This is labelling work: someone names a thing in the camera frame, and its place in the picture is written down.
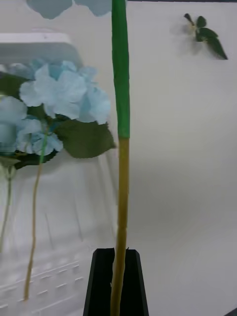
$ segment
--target flower cluster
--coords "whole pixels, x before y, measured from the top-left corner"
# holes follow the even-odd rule
[[[0,98],[0,155],[16,151],[44,155],[61,151],[63,143],[53,132],[58,116],[81,122],[104,124],[110,111],[110,101],[93,77],[95,69],[77,69],[68,61],[46,63],[33,61],[29,65],[12,65],[9,72],[26,80],[20,86],[20,100],[12,96]],[[39,119],[29,109],[43,105],[45,118]]]
[[[112,7],[112,0],[27,0],[28,6],[46,19],[54,19],[70,8],[74,2],[88,6],[97,16],[106,14]]]

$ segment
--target flower stem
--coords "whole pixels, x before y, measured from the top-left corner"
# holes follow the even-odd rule
[[[127,239],[129,191],[129,138],[119,138],[118,232],[113,266],[111,316],[119,316]]]
[[[4,220],[3,220],[1,235],[0,235],[0,253],[2,252],[2,248],[3,248],[4,234],[6,230],[6,224],[8,220],[10,203],[11,203],[11,170],[12,170],[12,167],[7,168],[7,177],[6,177],[7,178],[7,201],[6,201]]]
[[[32,271],[32,267],[33,267],[33,259],[34,259],[34,253],[35,253],[35,248],[36,248],[36,200],[37,200],[37,189],[38,189],[38,185],[39,185],[40,175],[41,175],[41,172],[42,172],[43,157],[44,157],[44,152],[45,152],[46,145],[47,145],[47,131],[45,132],[45,135],[44,135],[42,151],[41,151],[41,155],[40,155],[40,159],[39,159],[39,167],[38,167],[37,177],[36,177],[34,190],[33,190],[32,248],[31,248],[31,255],[30,255],[30,260],[29,260],[28,269],[27,269],[27,275],[26,275],[26,282],[25,282],[25,289],[24,289],[24,301],[27,301],[28,298],[29,298],[31,271]]]

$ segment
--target light blue petal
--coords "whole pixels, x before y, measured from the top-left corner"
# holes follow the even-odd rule
[[[33,80],[35,77],[34,70],[24,64],[12,64],[8,67],[7,72],[11,75],[19,76],[28,80]]]
[[[43,138],[41,137],[32,144],[32,149],[33,149],[34,154],[41,155],[42,147],[43,147]],[[47,144],[46,144],[45,149],[44,149],[44,155],[45,156],[48,155],[48,145]]]
[[[27,107],[13,97],[3,97],[0,100],[0,120],[16,123],[27,115]]]
[[[47,62],[42,58],[33,59],[30,62],[30,67],[32,71],[35,73],[38,69],[42,68]]]
[[[51,117],[52,119],[56,118],[56,115],[55,115],[55,111],[54,111],[54,106],[52,105],[48,105],[48,104],[44,104],[44,111],[45,113]]]
[[[80,105],[77,103],[60,101],[55,106],[54,111],[56,114],[64,115],[70,119],[78,119],[80,116]]]
[[[103,90],[98,87],[92,88],[88,93],[91,103],[90,114],[95,118],[98,124],[105,124],[110,113],[110,100]]]
[[[72,72],[77,72],[77,70],[78,70],[76,65],[73,62],[67,61],[67,60],[64,60],[62,62],[62,69],[63,70],[70,70]]]
[[[19,133],[34,134],[42,131],[42,124],[38,119],[26,118],[21,122],[19,128],[21,129]]]
[[[85,95],[80,102],[80,116],[77,120],[83,123],[94,122],[95,118],[90,114],[91,104],[88,95]]]
[[[68,102],[79,102],[86,93],[86,84],[82,76],[71,71],[62,72],[58,80],[58,98]]]
[[[37,70],[35,77],[34,89],[41,103],[56,104],[58,98],[57,81],[49,76],[48,65]]]
[[[16,139],[16,128],[14,125],[0,122],[0,143],[12,144]]]
[[[42,104],[42,99],[35,91],[34,82],[25,82],[20,87],[20,98],[28,107],[38,107]]]
[[[48,137],[48,144],[50,144],[52,148],[58,152],[63,149],[63,142],[58,139],[56,134],[52,134]]]
[[[97,74],[97,70],[94,67],[82,67],[78,71],[79,75],[85,78],[86,81],[92,81]]]
[[[45,19],[54,19],[72,6],[72,0],[27,0],[27,4]]]
[[[32,154],[33,149],[32,149],[30,137],[31,137],[30,134],[18,133],[17,139],[16,139],[17,150],[23,153]]]
[[[104,15],[112,9],[112,0],[75,0],[75,3],[88,6],[96,16]]]

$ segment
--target white wall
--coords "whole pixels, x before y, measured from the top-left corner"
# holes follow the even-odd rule
[[[180,31],[187,12],[207,18],[229,61],[194,53]],[[150,315],[223,316],[237,307],[237,3],[129,2],[127,15],[128,246],[141,255]],[[33,27],[69,33],[115,104],[109,14],[74,7],[46,21],[1,0],[1,32]]]

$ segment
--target green leaf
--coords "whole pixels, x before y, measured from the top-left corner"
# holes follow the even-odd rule
[[[218,37],[218,35],[213,30],[210,30],[208,28],[201,28],[199,30],[199,34],[206,39]]]
[[[196,41],[203,41],[203,38],[200,36],[198,31],[195,31]]]
[[[67,120],[55,129],[55,133],[63,141],[66,151],[75,158],[96,157],[115,147],[107,124]]]
[[[118,136],[129,138],[129,54],[125,0],[112,1],[112,58],[118,117]]]
[[[186,14],[184,15],[184,17],[185,17],[192,25],[194,25],[194,22],[192,21],[191,16],[190,16],[188,13],[186,13]]]
[[[228,59],[220,41],[217,38],[207,38],[207,44],[218,56],[222,57],[223,59]]]
[[[0,72],[0,94],[9,95],[20,100],[20,86],[28,81],[25,78]]]
[[[27,114],[33,115],[37,117],[39,120],[46,119],[46,114],[43,109],[43,104],[41,104],[38,107],[28,107]]]
[[[16,163],[20,162],[20,160],[12,157],[7,157],[7,156],[0,156],[0,164],[3,167],[12,167]]]
[[[206,19],[203,16],[197,18],[196,26],[198,28],[204,28],[206,26]]]
[[[50,161],[52,158],[54,158],[57,155],[57,153],[58,152],[54,150],[49,155],[44,156],[43,163]],[[19,160],[19,162],[15,164],[15,168],[17,170],[25,166],[38,165],[40,163],[40,156],[36,154],[27,154],[27,155],[20,155],[20,156],[16,154],[16,158]]]

